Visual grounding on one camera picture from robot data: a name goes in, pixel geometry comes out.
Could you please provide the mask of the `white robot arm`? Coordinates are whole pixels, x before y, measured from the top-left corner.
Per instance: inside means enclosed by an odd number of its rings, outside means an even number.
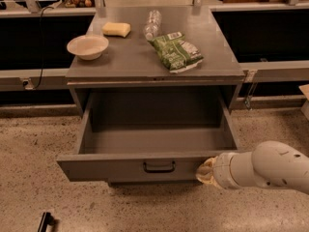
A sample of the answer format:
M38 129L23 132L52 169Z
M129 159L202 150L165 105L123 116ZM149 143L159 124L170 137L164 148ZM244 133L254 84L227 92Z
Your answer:
M287 144L265 141L251 152L207 159L197 168L196 178L222 189L294 189L309 194L309 158Z

